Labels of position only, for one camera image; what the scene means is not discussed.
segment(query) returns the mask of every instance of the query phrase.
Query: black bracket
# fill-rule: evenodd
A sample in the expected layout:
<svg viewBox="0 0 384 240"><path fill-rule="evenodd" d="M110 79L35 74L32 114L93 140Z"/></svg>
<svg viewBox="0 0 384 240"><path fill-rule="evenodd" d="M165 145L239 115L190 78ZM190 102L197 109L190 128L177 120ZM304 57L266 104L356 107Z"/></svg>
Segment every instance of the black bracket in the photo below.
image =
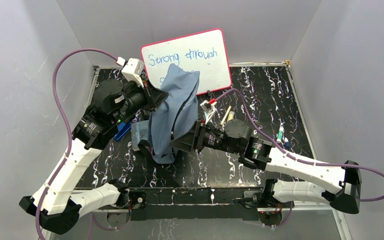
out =
<svg viewBox="0 0 384 240"><path fill-rule="evenodd" d="M24 196L19 206L28 214L35 216L37 207L34 205L35 199L31 196ZM48 211L40 211L40 225L42 228L53 233L62 235L68 232L79 220L79 210L82 206L75 204L71 199L68 200L65 210L61 213L48 215Z"/></svg>
<svg viewBox="0 0 384 240"><path fill-rule="evenodd" d="M141 190L131 190L128 193L131 209L144 209L147 205L147 194Z"/></svg>
<svg viewBox="0 0 384 240"><path fill-rule="evenodd" d="M346 161L345 164L358 165L354 161ZM362 187L362 176L360 169L343 167L345 169L344 181L338 184L342 190L336 194L325 191L321 194L330 203L330 206L347 214L358 214L360 212L360 195Z"/></svg>
<svg viewBox="0 0 384 240"><path fill-rule="evenodd" d="M115 205L119 207L125 206L129 202L129 196L128 191L126 190L128 187L122 184L117 179L112 179L108 181L109 184L113 185L117 188L117 190L120 192L120 196L118 197L117 201L115 202Z"/></svg>

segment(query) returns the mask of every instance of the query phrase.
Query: table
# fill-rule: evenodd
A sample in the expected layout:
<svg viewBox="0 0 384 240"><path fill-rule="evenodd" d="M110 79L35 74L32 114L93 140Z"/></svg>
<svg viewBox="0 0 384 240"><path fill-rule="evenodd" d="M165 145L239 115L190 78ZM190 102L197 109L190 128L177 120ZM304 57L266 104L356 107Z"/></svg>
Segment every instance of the table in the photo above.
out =
<svg viewBox="0 0 384 240"><path fill-rule="evenodd" d="M300 111L293 93L293 86L285 65L269 66L231 66L232 87L240 90L245 97L247 108L257 125L276 137L281 123L284 135L291 142L291 150L302 156L313 157L311 146L304 128ZM121 70L100 69L97 84L109 78L125 81ZM211 93L216 98L226 90ZM210 99L208 95L198 96L198 100ZM220 123L227 108L235 112L235 118L246 118L241 99L236 93L226 96L217 103L218 112L214 117ZM238 162L236 154L205 148L201 153L182 154L173 164L155 165L147 162L140 152L131 148L131 134L126 134L119 142L111 140L104 151L98 156L78 182L77 189L96 188L107 181L118 179L129 187L155 188L172 187L171 180L181 187L260 187L266 179L280 178L292 181L290 176L275 172L264 172L244 167ZM167 181L162 172L167 171L172 178Z"/></svg>

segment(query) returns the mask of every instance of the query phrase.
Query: white wall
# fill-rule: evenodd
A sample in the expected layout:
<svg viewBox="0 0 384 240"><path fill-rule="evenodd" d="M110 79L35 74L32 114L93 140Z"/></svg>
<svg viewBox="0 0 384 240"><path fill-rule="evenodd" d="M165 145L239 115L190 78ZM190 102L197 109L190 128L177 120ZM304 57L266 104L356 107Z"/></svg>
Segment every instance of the white wall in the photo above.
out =
<svg viewBox="0 0 384 240"><path fill-rule="evenodd" d="M80 47L56 1L0 0L0 239L37 239L34 217L18 203L40 187L66 148L51 77L59 59ZM84 112L92 72L82 53L58 74L71 126Z"/></svg>
<svg viewBox="0 0 384 240"><path fill-rule="evenodd" d="M321 0L57 0L83 47L142 58L141 47L221 28L230 63L292 58ZM87 54L93 65L115 66Z"/></svg>
<svg viewBox="0 0 384 240"><path fill-rule="evenodd" d="M324 0L291 67L317 157L384 172L384 1ZM362 172L361 194L384 194L384 180ZM354 240L384 239L384 200L346 220Z"/></svg>

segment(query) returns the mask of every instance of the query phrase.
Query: marker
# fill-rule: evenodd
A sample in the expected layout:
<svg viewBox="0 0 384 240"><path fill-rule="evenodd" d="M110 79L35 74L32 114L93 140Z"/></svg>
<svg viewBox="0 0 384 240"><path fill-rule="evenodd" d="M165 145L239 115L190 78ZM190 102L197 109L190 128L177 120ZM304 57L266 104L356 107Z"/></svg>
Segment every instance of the marker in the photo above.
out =
<svg viewBox="0 0 384 240"><path fill-rule="evenodd" d="M277 134L277 139L276 139L276 142L278 144L282 143L282 138L284 136L284 131L285 131L284 126L281 125L280 128L279 128L279 133Z"/></svg>
<svg viewBox="0 0 384 240"><path fill-rule="evenodd" d="M226 119L228 118L228 115L229 113L231 112L231 109L232 109L232 106L229 106L226 110L226 114L224 115L223 119L221 120L220 122L220 125L224 126L225 125L225 121Z"/></svg>
<svg viewBox="0 0 384 240"><path fill-rule="evenodd" d="M286 150L289 150L291 148L291 143L289 142L289 140L285 137L284 139L284 144L283 144L284 148Z"/></svg>

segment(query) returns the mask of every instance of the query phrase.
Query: blue cloth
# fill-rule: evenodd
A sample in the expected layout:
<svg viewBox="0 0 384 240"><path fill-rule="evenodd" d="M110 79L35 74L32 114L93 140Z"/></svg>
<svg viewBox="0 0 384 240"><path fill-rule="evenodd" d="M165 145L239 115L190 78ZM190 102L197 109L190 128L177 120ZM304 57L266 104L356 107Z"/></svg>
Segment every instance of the blue cloth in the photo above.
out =
<svg viewBox="0 0 384 240"><path fill-rule="evenodd" d="M187 72L171 64L161 90L168 92L167 99L151 113L149 118L148 143L152 158L159 164L171 164L179 151L169 146L174 126L174 138L182 136L198 118L197 92L200 72Z"/></svg>

